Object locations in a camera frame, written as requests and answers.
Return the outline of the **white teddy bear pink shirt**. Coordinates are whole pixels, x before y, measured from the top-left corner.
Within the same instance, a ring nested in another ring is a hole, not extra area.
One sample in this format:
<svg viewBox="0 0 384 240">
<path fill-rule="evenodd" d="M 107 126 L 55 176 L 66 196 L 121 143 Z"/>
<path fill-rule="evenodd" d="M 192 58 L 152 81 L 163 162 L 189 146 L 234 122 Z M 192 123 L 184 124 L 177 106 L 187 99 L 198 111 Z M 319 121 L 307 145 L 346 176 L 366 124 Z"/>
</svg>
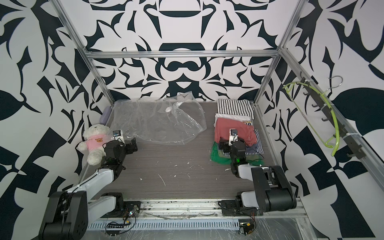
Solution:
<svg viewBox="0 0 384 240">
<path fill-rule="evenodd" d="M 106 156 L 104 147 L 106 143 L 112 140 L 112 136 L 109 135 L 110 127 L 96 124 L 83 133 L 85 141 L 80 142 L 77 145 L 77 150 L 84 152 L 88 151 L 87 163 L 91 166 L 96 166 L 101 163 L 102 158 Z"/>
</svg>

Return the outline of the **white printed t-shirt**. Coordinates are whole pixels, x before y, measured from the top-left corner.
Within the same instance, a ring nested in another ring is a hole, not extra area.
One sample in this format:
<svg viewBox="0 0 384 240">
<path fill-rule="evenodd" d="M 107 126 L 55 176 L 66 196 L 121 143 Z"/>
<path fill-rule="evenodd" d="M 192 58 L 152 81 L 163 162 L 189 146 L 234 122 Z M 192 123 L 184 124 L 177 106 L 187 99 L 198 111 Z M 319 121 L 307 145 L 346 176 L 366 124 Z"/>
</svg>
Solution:
<svg viewBox="0 0 384 240">
<path fill-rule="evenodd" d="M 242 123 L 244 123 L 246 125 L 249 125 L 249 126 L 253 125 L 253 120 L 250 117 L 248 117 L 248 116 L 228 115 L 228 114 L 215 114 L 214 127 L 216 126 L 216 122 L 217 122 L 217 120 L 219 118 L 239 121 L 239 122 L 242 122 Z"/>
</svg>

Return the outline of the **black electronics board right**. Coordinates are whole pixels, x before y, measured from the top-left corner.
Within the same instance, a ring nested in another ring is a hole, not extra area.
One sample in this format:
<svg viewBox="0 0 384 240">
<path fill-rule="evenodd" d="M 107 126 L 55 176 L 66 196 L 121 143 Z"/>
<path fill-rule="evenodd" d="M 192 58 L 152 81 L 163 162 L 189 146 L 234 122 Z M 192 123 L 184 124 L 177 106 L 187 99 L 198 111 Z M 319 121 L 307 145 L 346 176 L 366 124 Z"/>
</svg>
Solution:
<svg viewBox="0 0 384 240">
<path fill-rule="evenodd" d="M 251 233 L 253 233 L 255 229 L 256 229 L 256 224 L 240 223 L 238 231 L 241 235 L 248 236 Z"/>
</svg>

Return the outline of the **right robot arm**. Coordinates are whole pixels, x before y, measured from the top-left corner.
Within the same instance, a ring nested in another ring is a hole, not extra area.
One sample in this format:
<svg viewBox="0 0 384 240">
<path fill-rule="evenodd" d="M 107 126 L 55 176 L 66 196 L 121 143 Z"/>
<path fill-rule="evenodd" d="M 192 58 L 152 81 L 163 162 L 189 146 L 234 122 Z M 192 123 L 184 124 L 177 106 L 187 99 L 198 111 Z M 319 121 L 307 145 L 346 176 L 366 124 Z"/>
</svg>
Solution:
<svg viewBox="0 0 384 240">
<path fill-rule="evenodd" d="M 281 166 L 254 166 L 247 162 L 244 140 L 220 139 L 219 148 L 230 154 L 231 172 L 239 179 L 253 183 L 254 189 L 239 192 L 233 204 L 224 209 L 240 213 L 256 209 L 263 213 L 287 211 L 297 207 L 297 198 Z"/>
</svg>

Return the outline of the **black electronics board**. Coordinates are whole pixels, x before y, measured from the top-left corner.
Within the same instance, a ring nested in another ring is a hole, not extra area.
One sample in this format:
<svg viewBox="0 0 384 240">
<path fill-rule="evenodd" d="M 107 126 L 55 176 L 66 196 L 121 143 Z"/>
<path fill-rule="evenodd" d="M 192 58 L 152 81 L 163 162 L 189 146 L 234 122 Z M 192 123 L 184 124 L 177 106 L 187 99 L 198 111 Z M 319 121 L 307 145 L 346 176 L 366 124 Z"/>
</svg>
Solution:
<svg viewBox="0 0 384 240">
<path fill-rule="evenodd" d="M 110 222 L 105 226 L 105 233 L 106 235 L 111 237 L 121 235 L 129 231 L 131 229 L 131 226 L 132 226 L 131 222 L 123 222 L 123 223 Z"/>
<path fill-rule="evenodd" d="M 256 229 L 256 224 L 240 223 L 238 231 L 241 235 L 248 236 L 251 233 L 253 233 L 255 229 Z"/>
</svg>

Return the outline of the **green clothes hanger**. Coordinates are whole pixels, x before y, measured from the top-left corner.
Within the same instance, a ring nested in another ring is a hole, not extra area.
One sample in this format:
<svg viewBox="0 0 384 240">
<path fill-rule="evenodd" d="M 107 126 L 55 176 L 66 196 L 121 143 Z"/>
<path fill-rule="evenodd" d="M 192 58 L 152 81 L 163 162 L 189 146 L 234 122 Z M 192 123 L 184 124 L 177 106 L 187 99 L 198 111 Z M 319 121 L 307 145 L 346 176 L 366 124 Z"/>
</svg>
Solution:
<svg viewBox="0 0 384 240">
<path fill-rule="evenodd" d="M 283 89 L 288 95 L 289 100 L 295 105 L 306 121 L 312 133 L 315 134 L 320 143 L 324 146 L 321 140 L 329 139 L 334 133 L 334 128 L 330 123 L 325 123 L 321 120 L 321 118 L 324 117 L 324 114 L 320 111 L 316 111 L 315 108 L 312 107 L 315 101 L 311 97 L 304 95 L 305 89 L 303 88 L 303 84 L 300 81 L 293 81 L 283 85 Z M 332 150 L 329 148 L 327 149 L 331 155 Z"/>
</svg>

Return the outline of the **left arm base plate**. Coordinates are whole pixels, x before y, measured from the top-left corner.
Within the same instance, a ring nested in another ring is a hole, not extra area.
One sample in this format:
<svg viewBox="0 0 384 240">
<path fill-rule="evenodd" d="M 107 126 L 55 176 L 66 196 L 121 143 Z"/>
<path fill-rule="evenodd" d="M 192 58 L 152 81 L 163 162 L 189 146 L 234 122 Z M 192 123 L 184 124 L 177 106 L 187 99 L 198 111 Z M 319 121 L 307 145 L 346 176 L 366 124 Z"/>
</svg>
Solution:
<svg viewBox="0 0 384 240">
<path fill-rule="evenodd" d="M 142 202 L 126 201 L 124 200 L 122 193 L 105 193 L 102 194 L 102 197 L 116 198 L 115 208 L 111 212 L 102 216 L 102 218 L 130 218 L 133 216 L 133 214 L 138 214 L 140 212 Z"/>
</svg>

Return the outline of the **black electronics board left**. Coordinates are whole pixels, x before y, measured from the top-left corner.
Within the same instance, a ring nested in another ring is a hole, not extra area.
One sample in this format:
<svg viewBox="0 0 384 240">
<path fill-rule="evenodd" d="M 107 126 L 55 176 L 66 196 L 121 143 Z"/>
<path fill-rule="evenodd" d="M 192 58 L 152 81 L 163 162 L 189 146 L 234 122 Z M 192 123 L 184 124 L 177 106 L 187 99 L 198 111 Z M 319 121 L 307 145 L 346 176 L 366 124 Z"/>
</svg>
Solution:
<svg viewBox="0 0 384 240">
<path fill-rule="evenodd" d="M 105 233 L 106 235 L 111 237 L 121 235 L 129 231 L 131 229 L 131 226 L 132 226 L 131 222 L 123 222 L 123 223 L 110 222 L 105 226 Z"/>
</svg>

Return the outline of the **lilac small case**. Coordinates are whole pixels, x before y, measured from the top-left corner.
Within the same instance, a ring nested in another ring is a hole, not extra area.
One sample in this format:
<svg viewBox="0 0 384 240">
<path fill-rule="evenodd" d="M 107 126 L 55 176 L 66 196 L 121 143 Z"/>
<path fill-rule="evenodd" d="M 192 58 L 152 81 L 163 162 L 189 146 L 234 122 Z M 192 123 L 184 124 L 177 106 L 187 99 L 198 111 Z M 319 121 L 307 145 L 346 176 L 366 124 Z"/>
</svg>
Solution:
<svg viewBox="0 0 384 240">
<path fill-rule="evenodd" d="M 101 117 L 100 117 L 100 124 L 101 125 L 106 125 L 109 118 L 110 118 L 110 115 L 111 115 L 111 112 L 112 112 L 112 107 L 111 106 L 108 106 L 104 109 Z"/>
</svg>

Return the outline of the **green garment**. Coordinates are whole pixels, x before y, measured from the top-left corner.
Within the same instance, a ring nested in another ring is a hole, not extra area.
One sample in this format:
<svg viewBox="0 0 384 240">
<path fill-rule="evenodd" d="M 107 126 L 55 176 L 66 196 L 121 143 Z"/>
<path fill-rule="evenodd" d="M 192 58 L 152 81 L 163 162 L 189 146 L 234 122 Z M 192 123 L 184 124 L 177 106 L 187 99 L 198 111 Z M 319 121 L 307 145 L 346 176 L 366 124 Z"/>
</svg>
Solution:
<svg viewBox="0 0 384 240">
<path fill-rule="evenodd" d="M 218 149 L 219 145 L 214 142 L 212 146 L 212 152 L 211 152 L 211 161 L 216 162 L 218 164 L 222 165 L 230 165 L 231 164 L 231 158 L 221 158 L 218 155 Z M 251 155 L 251 156 L 246 156 L 247 163 L 258 166 L 258 165 L 263 165 L 264 164 L 264 154 L 262 155 Z"/>
</svg>

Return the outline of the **olive green printed t-shirt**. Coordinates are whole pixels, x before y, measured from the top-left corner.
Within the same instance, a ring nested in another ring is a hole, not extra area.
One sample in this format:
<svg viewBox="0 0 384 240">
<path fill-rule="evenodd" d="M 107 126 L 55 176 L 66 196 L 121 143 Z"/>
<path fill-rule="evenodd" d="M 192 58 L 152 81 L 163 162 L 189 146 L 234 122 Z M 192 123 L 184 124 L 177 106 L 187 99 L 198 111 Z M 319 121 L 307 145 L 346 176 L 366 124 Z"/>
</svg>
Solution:
<svg viewBox="0 0 384 240">
<path fill-rule="evenodd" d="M 231 158 L 230 153 L 224 153 L 223 150 L 220 150 L 220 149 L 218 149 L 218 155 L 221 158 L 227 158 L 227 159 Z"/>
</svg>

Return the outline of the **navy blue garment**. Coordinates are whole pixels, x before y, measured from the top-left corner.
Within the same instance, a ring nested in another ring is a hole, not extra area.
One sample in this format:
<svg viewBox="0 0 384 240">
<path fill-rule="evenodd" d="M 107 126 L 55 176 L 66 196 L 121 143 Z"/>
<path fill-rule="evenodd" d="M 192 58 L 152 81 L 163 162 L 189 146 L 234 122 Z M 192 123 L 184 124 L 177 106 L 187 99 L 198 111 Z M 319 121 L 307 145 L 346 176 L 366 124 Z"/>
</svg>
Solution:
<svg viewBox="0 0 384 240">
<path fill-rule="evenodd" d="M 253 145 L 246 144 L 246 154 L 247 155 L 259 154 L 259 144 L 253 144 Z"/>
</svg>

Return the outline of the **black wall hook rack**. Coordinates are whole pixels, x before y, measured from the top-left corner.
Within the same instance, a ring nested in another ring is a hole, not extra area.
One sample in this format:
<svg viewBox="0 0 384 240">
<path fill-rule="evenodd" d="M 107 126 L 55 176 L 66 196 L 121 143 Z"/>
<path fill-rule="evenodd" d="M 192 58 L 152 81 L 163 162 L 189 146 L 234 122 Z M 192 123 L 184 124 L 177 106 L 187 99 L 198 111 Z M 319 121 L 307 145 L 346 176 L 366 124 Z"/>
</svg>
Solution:
<svg viewBox="0 0 384 240">
<path fill-rule="evenodd" d="M 350 154 L 347 154 L 348 157 L 356 157 L 359 160 L 366 157 L 367 154 L 364 152 L 362 144 L 356 140 L 356 134 L 347 130 L 346 124 L 341 122 L 341 114 L 337 112 L 336 106 L 328 98 L 333 89 L 342 86 L 343 77 L 329 77 L 330 86 L 324 91 L 319 88 L 315 80 L 305 78 L 303 73 L 300 73 L 300 82 L 305 89 L 304 95 L 311 97 L 315 101 L 312 107 L 324 114 L 321 120 L 330 123 L 334 128 L 334 133 L 329 139 L 321 140 L 325 147 L 332 150 L 331 156 L 334 157 L 341 144 L 345 143 L 351 151 Z"/>
</svg>

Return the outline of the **blue white striped garment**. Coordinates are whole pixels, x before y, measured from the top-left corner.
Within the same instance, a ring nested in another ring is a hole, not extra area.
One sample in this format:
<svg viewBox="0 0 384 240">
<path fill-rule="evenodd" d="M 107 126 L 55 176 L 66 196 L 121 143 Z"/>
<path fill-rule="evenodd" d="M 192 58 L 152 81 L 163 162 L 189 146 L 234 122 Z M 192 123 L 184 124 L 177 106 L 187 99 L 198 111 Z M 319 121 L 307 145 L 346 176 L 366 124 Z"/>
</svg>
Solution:
<svg viewBox="0 0 384 240">
<path fill-rule="evenodd" d="M 255 135 L 257 137 L 257 143 L 251 146 L 246 145 L 246 156 L 251 155 L 262 155 L 264 154 L 264 150 L 262 147 L 262 142 L 259 136 L 259 132 L 257 129 L 254 129 Z M 222 154 L 226 157 L 230 157 L 231 148 L 229 146 L 229 142 L 220 142 L 218 152 L 221 151 Z"/>
</svg>

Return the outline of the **clear plastic vacuum bag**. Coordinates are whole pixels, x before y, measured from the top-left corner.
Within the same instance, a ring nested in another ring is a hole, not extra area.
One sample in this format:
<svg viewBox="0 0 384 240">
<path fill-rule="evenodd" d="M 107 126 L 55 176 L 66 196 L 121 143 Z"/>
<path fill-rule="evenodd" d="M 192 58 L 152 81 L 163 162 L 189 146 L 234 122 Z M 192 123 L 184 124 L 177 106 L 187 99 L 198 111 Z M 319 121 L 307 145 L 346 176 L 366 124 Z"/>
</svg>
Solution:
<svg viewBox="0 0 384 240">
<path fill-rule="evenodd" d="M 112 114 L 111 131 L 121 130 L 125 139 L 145 143 L 185 145 L 207 129 L 203 107 L 192 92 L 118 100 Z"/>
</svg>

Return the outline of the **black white striped tank top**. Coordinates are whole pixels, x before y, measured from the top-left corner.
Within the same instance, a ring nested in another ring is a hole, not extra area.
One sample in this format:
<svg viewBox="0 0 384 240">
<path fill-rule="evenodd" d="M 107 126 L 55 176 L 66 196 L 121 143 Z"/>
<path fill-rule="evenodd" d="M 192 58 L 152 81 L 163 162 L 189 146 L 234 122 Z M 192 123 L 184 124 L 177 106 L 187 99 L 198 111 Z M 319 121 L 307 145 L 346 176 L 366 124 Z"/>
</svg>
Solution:
<svg viewBox="0 0 384 240">
<path fill-rule="evenodd" d="M 253 104 L 248 100 L 218 99 L 218 113 L 255 118 Z"/>
</svg>

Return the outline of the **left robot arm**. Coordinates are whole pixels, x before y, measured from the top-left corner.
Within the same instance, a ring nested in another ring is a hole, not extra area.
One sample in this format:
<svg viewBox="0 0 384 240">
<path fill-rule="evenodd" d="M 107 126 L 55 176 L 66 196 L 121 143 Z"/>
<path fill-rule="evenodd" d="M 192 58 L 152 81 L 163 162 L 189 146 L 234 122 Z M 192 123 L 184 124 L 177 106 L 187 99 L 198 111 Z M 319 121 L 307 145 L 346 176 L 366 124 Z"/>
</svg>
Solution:
<svg viewBox="0 0 384 240">
<path fill-rule="evenodd" d="M 49 197 L 38 234 L 39 240 L 80 240 L 87 228 L 100 218 L 122 218 L 113 227 L 129 226 L 128 219 L 140 211 L 140 202 L 128 203 L 121 193 L 106 193 L 96 201 L 92 198 L 114 182 L 125 170 L 126 155 L 138 151 L 135 138 L 127 142 L 112 140 L 102 147 L 99 168 L 76 186 Z"/>
</svg>

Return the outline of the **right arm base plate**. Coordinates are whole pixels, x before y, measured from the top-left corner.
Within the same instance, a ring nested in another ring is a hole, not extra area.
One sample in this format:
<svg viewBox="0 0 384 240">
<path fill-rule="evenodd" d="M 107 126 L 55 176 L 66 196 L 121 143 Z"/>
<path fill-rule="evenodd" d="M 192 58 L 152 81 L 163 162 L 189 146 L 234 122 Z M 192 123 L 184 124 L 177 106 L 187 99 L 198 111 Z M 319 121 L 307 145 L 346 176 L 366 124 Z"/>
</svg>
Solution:
<svg viewBox="0 0 384 240">
<path fill-rule="evenodd" d="M 221 200 L 218 205 L 224 217 L 250 216 L 260 217 L 264 213 L 257 208 L 239 207 L 235 200 Z"/>
</svg>

